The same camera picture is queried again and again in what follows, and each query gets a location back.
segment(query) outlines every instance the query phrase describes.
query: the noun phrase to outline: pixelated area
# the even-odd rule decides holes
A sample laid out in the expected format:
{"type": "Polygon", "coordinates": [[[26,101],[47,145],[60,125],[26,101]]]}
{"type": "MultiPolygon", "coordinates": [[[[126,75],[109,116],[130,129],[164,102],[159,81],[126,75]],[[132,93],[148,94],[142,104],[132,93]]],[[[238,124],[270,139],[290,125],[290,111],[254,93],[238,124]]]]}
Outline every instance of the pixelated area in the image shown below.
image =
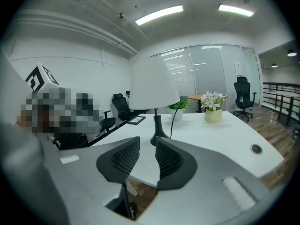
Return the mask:
{"type": "Polygon", "coordinates": [[[35,133],[97,133],[103,119],[99,106],[88,93],[71,93],[70,88],[48,88],[21,105],[18,125],[35,133]]]}

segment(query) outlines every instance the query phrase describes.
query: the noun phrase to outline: lamp cord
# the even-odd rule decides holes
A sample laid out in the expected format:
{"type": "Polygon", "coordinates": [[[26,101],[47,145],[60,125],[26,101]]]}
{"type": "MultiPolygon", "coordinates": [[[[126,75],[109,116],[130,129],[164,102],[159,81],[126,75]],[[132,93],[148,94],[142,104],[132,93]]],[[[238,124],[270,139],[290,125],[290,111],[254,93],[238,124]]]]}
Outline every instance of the lamp cord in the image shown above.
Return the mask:
{"type": "Polygon", "coordinates": [[[174,117],[173,117],[173,119],[172,119],[172,125],[171,125],[171,135],[170,135],[170,139],[171,139],[171,137],[172,137],[173,123],[174,123],[174,118],[175,118],[175,115],[176,115],[176,113],[177,113],[177,110],[178,110],[178,108],[176,109],[176,112],[175,112],[175,114],[174,114],[174,117]]]}

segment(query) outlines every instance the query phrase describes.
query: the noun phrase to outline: ceiling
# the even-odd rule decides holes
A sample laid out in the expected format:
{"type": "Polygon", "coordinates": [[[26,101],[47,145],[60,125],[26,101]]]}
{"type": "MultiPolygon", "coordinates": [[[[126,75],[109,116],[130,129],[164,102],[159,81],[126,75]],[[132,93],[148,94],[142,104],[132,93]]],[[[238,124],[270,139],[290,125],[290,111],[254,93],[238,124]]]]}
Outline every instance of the ceiling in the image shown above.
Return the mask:
{"type": "Polygon", "coordinates": [[[206,30],[232,31],[255,36],[280,22],[270,0],[28,0],[23,8],[41,9],[72,16],[110,32],[136,50],[164,39],[206,30]],[[252,17],[219,12],[219,4],[255,12],[252,17]],[[184,11],[147,22],[135,20],[182,4],[184,11]],[[117,14],[123,12],[124,18],[117,14]]]}
{"type": "Polygon", "coordinates": [[[300,66],[300,50],[295,41],[288,42],[282,46],[273,48],[269,51],[259,54],[262,69],[276,69],[271,68],[273,63],[279,67],[285,66],[300,66]],[[293,49],[297,55],[294,57],[287,56],[289,49],[293,49]]]}

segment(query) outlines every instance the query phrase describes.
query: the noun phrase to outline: white flowers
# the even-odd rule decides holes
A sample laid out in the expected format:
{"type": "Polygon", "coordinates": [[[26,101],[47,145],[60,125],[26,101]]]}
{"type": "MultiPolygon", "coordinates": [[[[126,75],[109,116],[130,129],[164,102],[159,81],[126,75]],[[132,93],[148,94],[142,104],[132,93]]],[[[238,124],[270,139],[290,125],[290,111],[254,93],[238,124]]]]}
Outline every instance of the white flowers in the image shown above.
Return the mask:
{"type": "Polygon", "coordinates": [[[223,95],[221,93],[217,92],[206,92],[206,94],[203,94],[201,98],[201,107],[205,107],[209,110],[219,110],[221,109],[221,104],[223,103],[223,95]]]}

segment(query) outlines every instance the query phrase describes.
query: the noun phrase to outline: black lamp base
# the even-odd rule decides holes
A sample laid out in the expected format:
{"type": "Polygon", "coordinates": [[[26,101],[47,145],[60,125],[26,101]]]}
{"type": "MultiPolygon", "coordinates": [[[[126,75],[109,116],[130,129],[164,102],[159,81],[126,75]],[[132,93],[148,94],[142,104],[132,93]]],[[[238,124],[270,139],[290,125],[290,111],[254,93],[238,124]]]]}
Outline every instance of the black lamp base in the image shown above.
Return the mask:
{"type": "Polygon", "coordinates": [[[161,125],[161,116],[160,115],[155,115],[153,118],[154,118],[154,123],[155,123],[155,133],[151,137],[150,143],[153,146],[156,146],[156,138],[157,137],[166,137],[166,138],[169,138],[169,137],[163,131],[163,127],[161,125]]]}

